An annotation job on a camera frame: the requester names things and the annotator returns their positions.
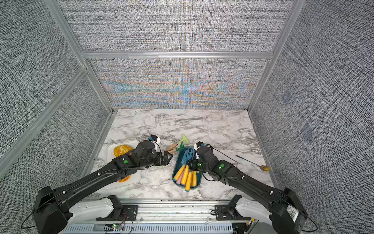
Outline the teal plastic storage box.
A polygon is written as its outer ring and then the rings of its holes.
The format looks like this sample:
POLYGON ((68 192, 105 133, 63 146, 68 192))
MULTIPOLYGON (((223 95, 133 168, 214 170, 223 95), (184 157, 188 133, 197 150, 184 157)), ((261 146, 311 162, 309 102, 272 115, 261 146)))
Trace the teal plastic storage box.
POLYGON ((200 186, 202 173, 197 171, 192 163, 197 162, 197 155, 194 147, 183 148, 179 151, 177 161, 172 174, 172 181, 186 192, 200 186))

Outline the light green tool wooden handle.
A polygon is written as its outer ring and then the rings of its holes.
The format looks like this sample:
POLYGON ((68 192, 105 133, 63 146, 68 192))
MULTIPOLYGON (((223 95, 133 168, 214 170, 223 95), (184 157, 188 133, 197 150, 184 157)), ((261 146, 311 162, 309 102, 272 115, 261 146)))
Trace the light green tool wooden handle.
POLYGON ((176 150, 178 147, 180 147, 183 143, 189 143, 189 139, 185 136, 185 135, 182 135, 182 138, 180 141, 178 141, 177 143, 173 143, 172 145, 170 145, 168 148, 167 148, 167 151, 172 151, 172 150, 176 150))

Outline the light blue rake yellow handle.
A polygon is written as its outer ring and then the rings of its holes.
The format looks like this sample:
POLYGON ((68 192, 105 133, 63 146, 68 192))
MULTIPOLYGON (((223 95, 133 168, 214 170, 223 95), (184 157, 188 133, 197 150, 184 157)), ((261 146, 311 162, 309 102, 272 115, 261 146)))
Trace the light blue rake yellow handle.
POLYGON ((188 177, 187 177, 187 180, 186 180, 186 185, 185 185, 185 191, 186 192, 189 192, 191 190, 192 175, 193 175, 193 172, 189 171, 188 177))

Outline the dark green tool wooden handle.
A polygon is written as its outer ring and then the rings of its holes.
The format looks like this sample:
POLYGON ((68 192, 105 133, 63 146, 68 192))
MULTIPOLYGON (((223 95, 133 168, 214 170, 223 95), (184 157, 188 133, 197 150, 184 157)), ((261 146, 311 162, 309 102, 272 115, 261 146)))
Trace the dark green tool wooden handle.
POLYGON ((171 153, 171 154, 177 154, 178 152, 180 152, 184 148, 185 148, 185 146, 183 144, 181 144, 179 147, 171 149, 168 152, 171 153))

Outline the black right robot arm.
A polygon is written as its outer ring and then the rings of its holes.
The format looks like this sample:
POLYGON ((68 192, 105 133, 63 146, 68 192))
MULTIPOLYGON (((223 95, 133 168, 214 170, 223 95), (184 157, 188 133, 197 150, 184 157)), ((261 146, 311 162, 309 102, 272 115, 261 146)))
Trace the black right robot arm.
POLYGON ((199 141, 194 150, 198 158, 188 163, 190 169, 208 173, 214 181, 234 187, 255 199, 270 212, 267 218, 278 234, 299 234, 303 231, 308 214, 294 191, 289 188, 280 190, 246 175, 237 166, 219 160, 209 144, 199 141))

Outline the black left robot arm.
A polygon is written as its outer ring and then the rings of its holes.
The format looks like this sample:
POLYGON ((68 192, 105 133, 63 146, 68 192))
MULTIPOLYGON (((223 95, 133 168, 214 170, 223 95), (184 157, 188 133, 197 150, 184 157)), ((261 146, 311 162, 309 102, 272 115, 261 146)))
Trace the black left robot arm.
POLYGON ((57 234, 68 224, 70 209, 97 190, 152 166, 166 166, 173 155, 161 151, 152 135, 135 149, 115 157, 97 171, 67 185, 38 191, 32 216, 40 234, 57 234))

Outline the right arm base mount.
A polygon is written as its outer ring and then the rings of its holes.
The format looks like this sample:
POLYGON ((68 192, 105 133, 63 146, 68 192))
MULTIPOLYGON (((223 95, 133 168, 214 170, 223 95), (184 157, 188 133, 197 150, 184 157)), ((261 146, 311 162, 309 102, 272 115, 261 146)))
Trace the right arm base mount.
POLYGON ((215 205, 214 215, 219 221, 227 220, 251 220, 249 216, 242 216, 236 209, 238 201, 242 199, 241 195, 235 195, 227 205, 215 205))

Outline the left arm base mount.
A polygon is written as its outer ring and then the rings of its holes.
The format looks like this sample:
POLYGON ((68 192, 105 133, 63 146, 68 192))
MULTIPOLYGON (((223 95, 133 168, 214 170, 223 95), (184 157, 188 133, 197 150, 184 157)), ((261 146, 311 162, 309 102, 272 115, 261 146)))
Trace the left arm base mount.
POLYGON ((97 217, 96 221, 136 220, 138 205, 123 205, 115 195, 108 196, 107 199, 112 203, 113 210, 104 217, 97 217))

